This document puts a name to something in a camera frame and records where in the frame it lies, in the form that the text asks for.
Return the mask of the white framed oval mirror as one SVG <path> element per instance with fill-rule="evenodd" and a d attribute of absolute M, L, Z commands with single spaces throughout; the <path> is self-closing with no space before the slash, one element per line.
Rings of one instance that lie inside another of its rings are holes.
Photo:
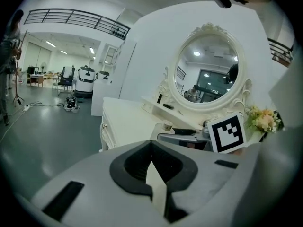
<path fill-rule="evenodd" d="M 224 108 L 245 116 L 251 80 L 243 46 L 219 25 L 195 28 L 177 49 L 155 94 L 165 103 L 221 112 Z"/>

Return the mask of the white black service robot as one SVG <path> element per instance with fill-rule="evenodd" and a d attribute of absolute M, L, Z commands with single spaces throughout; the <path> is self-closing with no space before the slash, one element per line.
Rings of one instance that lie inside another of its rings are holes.
<path fill-rule="evenodd" d="M 74 95 L 77 98 L 92 98 L 95 70 L 85 65 L 78 69 Z"/>
<path fill-rule="evenodd" d="M 110 73 L 107 71 L 98 71 L 95 77 L 95 81 L 102 82 L 104 84 L 110 84 Z"/>

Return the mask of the black white floor bag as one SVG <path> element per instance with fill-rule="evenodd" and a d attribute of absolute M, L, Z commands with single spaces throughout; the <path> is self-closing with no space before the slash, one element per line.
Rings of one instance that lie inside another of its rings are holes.
<path fill-rule="evenodd" d="M 80 109 L 80 106 L 78 106 L 78 101 L 77 98 L 73 96 L 69 96 L 65 99 L 65 102 L 63 104 L 63 108 L 67 112 L 73 112 L 77 113 Z"/>

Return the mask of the wooden desk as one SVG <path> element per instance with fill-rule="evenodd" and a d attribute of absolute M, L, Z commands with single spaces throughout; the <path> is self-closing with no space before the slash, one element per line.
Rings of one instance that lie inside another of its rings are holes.
<path fill-rule="evenodd" d="M 43 86 L 44 76 L 42 74 L 30 74 L 29 84 L 30 86 Z"/>

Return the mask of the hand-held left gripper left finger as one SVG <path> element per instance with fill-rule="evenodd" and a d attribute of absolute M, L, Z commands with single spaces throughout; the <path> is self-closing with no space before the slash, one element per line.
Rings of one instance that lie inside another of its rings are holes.
<path fill-rule="evenodd" d="M 109 173 L 110 164 L 117 156 L 138 145 L 132 143 L 96 153 L 54 177 L 31 199 L 35 217 L 45 227 L 164 227 L 164 218 L 149 197 L 125 192 Z M 84 186 L 57 221 L 43 210 L 71 181 Z"/>

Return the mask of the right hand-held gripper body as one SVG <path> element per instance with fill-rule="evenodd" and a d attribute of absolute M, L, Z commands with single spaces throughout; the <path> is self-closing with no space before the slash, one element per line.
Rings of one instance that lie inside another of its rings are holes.
<path fill-rule="evenodd" d="M 239 112 L 203 123 L 204 151 L 232 153 L 247 145 L 244 119 Z"/>

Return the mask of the pale yellow flower bouquet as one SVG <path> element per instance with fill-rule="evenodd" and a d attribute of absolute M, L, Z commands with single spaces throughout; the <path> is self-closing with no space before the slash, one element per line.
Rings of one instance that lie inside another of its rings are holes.
<path fill-rule="evenodd" d="M 271 109 L 260 109 L 255 105 L 251 105 L 246 108 L 245 113 L 247 126 L 263 134 L 276 132 L 282 124 L 277 111 Z"/>

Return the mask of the person's light blue shirt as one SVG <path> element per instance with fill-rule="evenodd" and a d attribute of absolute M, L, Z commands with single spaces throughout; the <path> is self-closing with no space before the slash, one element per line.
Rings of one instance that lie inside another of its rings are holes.
<path fill-rule="evenodd" d="M 259 155 L 268 200 L 262 225 L 291 227 L 303 221 L 303 63 L 294 62 L 269 95 L 284 128 L 263 141 Z"/>

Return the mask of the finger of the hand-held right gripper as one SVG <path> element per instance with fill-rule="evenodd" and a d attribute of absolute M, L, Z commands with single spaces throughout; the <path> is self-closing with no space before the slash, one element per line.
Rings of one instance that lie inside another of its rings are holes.
<path fill-rule="evenodd" d="M 165 134 L 161 133 L 157 136 L 157 140 L 164 141 L 167 143 L 196 143 L 197 142 L 197 134 L 191 135 L 181 135 L 181 134 Z"/>
<path fill-rule="evenodd" d="M 195 134 L 199 134 L 200 131 L 193 130 L 193 129 L 180 129 L 180 128 L 173 128 L 176 135 L 185 135 L 185 136 L 191 136 Z"/>

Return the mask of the white round vase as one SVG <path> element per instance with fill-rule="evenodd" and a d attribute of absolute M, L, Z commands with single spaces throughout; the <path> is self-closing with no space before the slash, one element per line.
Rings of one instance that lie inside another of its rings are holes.
<path fill-rule="evenodd" d="M 247 141 L 247 147 L 252 144 L 259 143 L 263 136 L 264 136 L 264 133 L 262 133 L 260 131 L 253 131 L 251 137 Z"/>

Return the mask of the white ornate table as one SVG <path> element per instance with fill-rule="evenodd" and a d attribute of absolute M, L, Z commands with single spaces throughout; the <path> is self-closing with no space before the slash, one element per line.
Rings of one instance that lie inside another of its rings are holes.
<path fill-rule="evenodd" d="M 170 110 L 163 104 L 174 106 L 174 109 Z M 101 142 L 103 149 L 107 150 L 139 141 L 157 140 L 157 136 L 161 133 L 175 134 L 173 128 L 193 129 L 200 131 L 197 134 L 196 143 L 181 141 L 172 144 L 204 150 L 203 123 L 227 116 L 233 112 L 237 111 L 224 108 L 221 112 L 204 113 L 183 107 L 178 103 L 161 101 L 158 104 L 155 99 L 144 98 L 139 103 L 106 97 L 103 102 L 103 116 L 100 126 Z M 162 129 L 164 120 L 173 124 L 171 131 Z M 230 154 L 241 154 L 246 147 Z"/>

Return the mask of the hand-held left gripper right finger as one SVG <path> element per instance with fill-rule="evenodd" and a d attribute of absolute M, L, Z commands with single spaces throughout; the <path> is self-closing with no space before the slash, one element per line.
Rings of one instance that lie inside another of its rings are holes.
<path fill-rule="evenodd" d="M 241 208 L 258 159 L 258 146 L 242 156 L 220 154 L 151 142 L 152 157 L 173 173 L 166 183 L 164 217 L 152 217 L 152 227 L 239 227 Z"/>

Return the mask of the black balcony railing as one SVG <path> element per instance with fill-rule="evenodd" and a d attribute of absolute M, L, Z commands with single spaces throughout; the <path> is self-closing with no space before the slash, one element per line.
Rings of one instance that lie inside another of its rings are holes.
<path fill-rule="evenodd" d="M 95 29 L 124 40 L 130 27 L 105 16 L 76 9 L 34 9 L 29 11 L 24 24 L 62 23 Z"/>
<path fill-rule="evenodd" d="M 289 67 L 294 60 L 292 49 L 271 38 L 268 38 L 267 40 L 270 48 L 271 59 L 285 67 Z"/>

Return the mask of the black chair with cloth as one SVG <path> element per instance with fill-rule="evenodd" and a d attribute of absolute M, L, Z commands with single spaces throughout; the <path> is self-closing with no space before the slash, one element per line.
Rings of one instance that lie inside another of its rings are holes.
<path fill-rule="evenodd" d="M 57 95 L 62 92 L 72 93 L 75 67 L 64 66 L 57 82 Z"/>

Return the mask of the wooden coat rack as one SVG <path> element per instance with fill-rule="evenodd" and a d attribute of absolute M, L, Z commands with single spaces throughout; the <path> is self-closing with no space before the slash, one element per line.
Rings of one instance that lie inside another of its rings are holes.
<path fill-rule="evenodd" d="M 15 96 L 13 98 L 13 103 L 14 103 L 14 106 L 16 107 L 17 105 L 23 105 L 22 102 L 24 102 L 24 99 L 22 97 L 20 97 L 18 95 L 18 72 L 19 72 L 19 60 L 21 58 L 21 50 L 22 50 L 22 46 L 23 46 L 23 42 L 24 42 L 24 39 L 27 35 L 27 30 L 25 31 L 24 33 L 24 36 L 23 36 L 23 39 L 21 40 L 21 44 L 19 45 L 19 48 L 18 48 L 18 54 L 17 54 L 17 57 L 16 57 L 16 71 L 15 71 Z"/>

